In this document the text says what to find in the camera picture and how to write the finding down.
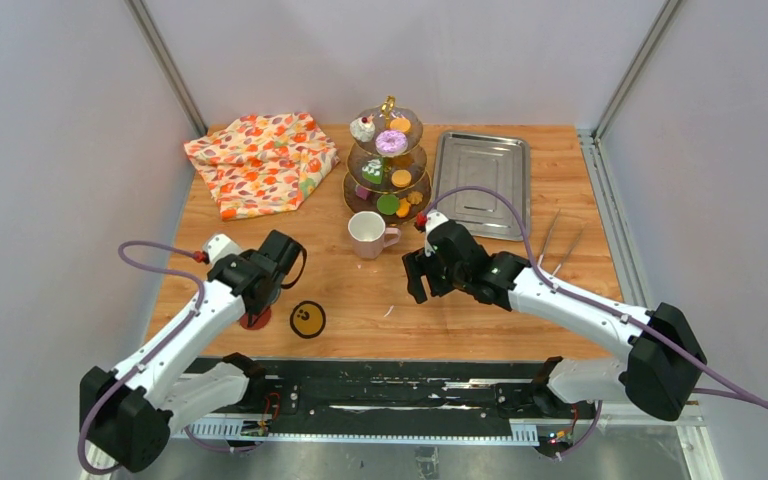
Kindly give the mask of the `pink mug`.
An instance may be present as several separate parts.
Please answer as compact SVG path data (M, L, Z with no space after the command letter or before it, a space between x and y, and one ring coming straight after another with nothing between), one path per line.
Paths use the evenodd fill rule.
M348 221L347 230L354 253L364 260L377 258L401 240L401 231L388 227L383 217L372 211L355 213Z

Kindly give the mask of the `long metal tongs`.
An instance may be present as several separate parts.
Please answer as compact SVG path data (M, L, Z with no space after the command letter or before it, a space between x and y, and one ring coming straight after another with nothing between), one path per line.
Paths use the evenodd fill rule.
M577 221L575 233L564 233L565 228L569 227L573 220ZM545 229L538 249L538 266L544 269L548 275L557 276L582 242L587 228L588 224L583 220L571 217L563 208L556 209ZM562 249L556 246L559 229L562 230L560 238L566 240Z

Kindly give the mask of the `white cream cupcake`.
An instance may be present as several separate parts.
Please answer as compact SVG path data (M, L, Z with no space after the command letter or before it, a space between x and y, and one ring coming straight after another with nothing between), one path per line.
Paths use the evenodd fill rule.
M359 116L349 123L349 132L358 143L374 139L376 126L372 115Z

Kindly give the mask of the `green square cake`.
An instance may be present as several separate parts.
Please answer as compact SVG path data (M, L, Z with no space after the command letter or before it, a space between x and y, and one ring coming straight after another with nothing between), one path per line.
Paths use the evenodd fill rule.
M369 159L361 168L362 178L373 185L380 185L384 176L384 164L381 158Z

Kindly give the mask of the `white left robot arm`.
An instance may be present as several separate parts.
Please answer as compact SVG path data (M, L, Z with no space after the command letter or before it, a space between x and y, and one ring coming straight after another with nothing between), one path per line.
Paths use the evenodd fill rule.
M159 268L128 256L130 247L164 248L208 265L205 277ZM255 323L271 315L281 293L294 286L287 277L303 270L307 251L277 230L257 249L242 249L216 234L199 250L185 250L147 240L118 248L127 264L153 273L192 281L196 292L154 337L109 370L91 368L79 386L78 460L85 472L108 475L120 468L132 473L150 466L170 437L192 433L205 415L232 405L243 413L273 412L266 370L232 353L190 379L181 376L200 353L234 323Z

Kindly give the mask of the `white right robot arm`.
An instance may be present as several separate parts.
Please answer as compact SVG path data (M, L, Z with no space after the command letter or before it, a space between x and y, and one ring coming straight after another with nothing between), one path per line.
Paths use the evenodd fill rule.
M422 248L403 256L417 303L458 290L481 304L549 320L598 344L609 360L548 360L531 390L534 408L554 417L580 401L627 399L664 421L678 419L707 359L684 313L613 302L548 275L510 252L489 254L438 211L416 222Z

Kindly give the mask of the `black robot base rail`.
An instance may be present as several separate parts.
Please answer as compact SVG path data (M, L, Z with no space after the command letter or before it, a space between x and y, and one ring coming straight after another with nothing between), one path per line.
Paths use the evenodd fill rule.
M262 358L273 412L232 405L191 426L200 440L553 445L607 417L553 398L538 362Z

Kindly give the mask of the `three-tier glass cake stand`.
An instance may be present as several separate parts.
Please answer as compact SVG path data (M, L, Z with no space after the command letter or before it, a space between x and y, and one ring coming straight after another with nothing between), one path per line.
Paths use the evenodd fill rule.
M404 106L398 104L393 96L389 96L380 105L373 106L361 111L357 116L372 115L376 126L376 134L373 140L364 143L358 143L353 140L347 160L347 173L343 178L343 198L346 206L354 213L362 211L372 211L381 215L376 209L376 200L384 194L394 194L399 199L406 198L411 191L418 190L423 195L423 202L419 205L412 205L410 214L407 218L398 218L396 215L381 215L388 225L399 225L420 213L428 204L432 180L428 172L428 156L421 145L424 134L424 125L417 114ZM412 184L405 188L394 187L391 184L390 176L393 170L398 170L392 164L394 157L386 157L377 153L375 148L375 138L384 130L388 130L389 121L396 117L406 117L412 122L412 128L407 134L408 148L402 155L411 155L413 165L406 169L412 174ZM371 158L381 158L384 164L384 176L380 185L373 185L366 182L361 175L362 166ZM362 185L369 189L372 194L367 201L359 199L354 188Z

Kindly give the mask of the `magenta square cake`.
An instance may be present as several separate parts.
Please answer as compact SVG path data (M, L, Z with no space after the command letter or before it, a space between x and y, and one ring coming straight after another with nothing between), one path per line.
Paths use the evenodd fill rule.
M372 192L369 189L365 188L362 185L357 185L354 188L354 193L359 199L363 201L367 201L372 194Z

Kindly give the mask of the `brown bread roll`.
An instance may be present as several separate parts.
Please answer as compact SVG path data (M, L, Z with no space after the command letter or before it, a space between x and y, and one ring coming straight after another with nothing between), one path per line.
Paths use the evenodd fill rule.
M413 165L413 163L413 157L407 154L394 157L392 161L393 166L398 169L408 169Z

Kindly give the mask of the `small orange flower cookie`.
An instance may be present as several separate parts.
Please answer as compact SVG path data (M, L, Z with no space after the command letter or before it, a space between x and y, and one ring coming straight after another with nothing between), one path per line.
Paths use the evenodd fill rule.
M411 191L406 196L406 200L411 205L421 204L423 202L423 198L424 198L424 195L418 190Z

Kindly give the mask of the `purple frosted donut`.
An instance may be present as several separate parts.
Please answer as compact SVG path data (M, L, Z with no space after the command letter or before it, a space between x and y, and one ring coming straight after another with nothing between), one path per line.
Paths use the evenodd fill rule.
M375 148L377 153L382 156L400 156L408 148L407 135L399 130L384 130L375 138Z

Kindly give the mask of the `orange round biscuit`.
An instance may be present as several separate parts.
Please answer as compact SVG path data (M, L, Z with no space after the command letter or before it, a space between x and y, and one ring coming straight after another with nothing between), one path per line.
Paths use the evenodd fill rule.
M396 117L389 121L388 128L407 135L412 128L412 122L406 117Z
M393 170L390 181L394 187L405 188L412 184L412 174L406 169Z

